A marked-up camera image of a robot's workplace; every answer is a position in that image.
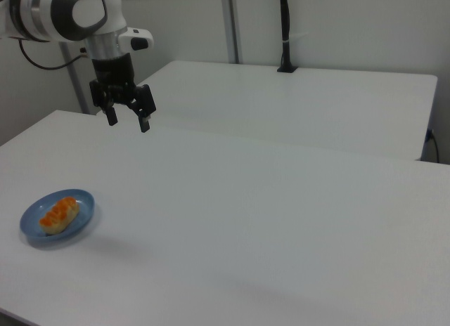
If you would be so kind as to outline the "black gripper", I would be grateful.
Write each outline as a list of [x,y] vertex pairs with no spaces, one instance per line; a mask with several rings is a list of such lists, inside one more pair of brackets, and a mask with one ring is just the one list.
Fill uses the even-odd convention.
[[147,84],[136,86],[134,67],[129,53],[107,60],[92,60],[96,78],[89,82],[94,106],[106,115],[108,124],[117,123],[114,104],[128,105],[139,120],[142,133],[150,129],[151,115],[156,111],[155,101]]

